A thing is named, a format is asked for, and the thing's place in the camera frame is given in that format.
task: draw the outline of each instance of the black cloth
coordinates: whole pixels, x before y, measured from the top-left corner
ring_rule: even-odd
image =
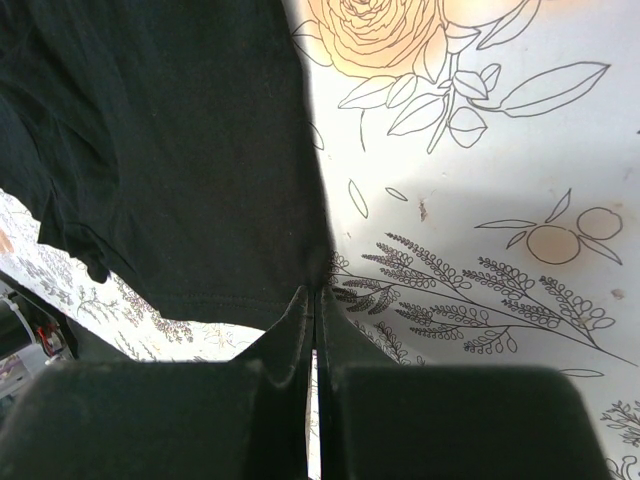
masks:
[[[0,188],[172,319],[270,326],[330,250],[279,0],[0,0]]]

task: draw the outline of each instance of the rose drawing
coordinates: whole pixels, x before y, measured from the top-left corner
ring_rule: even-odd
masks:
[[[364,79],[338,105],[362,111],[363,149],[362,119],[369,109],[402,107],[388,135],[427,131],[429,154],[446,131],[470,148],[488,128],[483,116],[549,113],[588,93],[609,68],[584,61],[559,66],[495,99],[490,93],[503,65],[465,69],[460,55],[520,36],[541,0],[308,0],[308,5],[310,19],[293,32],[293,40],[313,63]]]

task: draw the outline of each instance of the round fruit drawing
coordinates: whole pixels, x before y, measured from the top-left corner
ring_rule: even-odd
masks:
[[[620,257],[605,245],[622,231],[622,217],[608,208],[585,210],[576,220],[576,231],[553,225],[571,204],[571,189],[560,199],[544,223],[506,219],[483,223],[475,228],[520,230],[507,243],[507,250],[525,240],[536,259],[549,265],[563,265],[575,259],[583,247],[622,265]]]

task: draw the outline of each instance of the printed flower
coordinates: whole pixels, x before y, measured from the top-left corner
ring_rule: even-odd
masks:
[[[447,53],[445,31],[496,21],[522,0],[309,0],[315,21],[294,37],[317,41],[302,50],[322,65],[371,78],[414,72],[433,82]]]

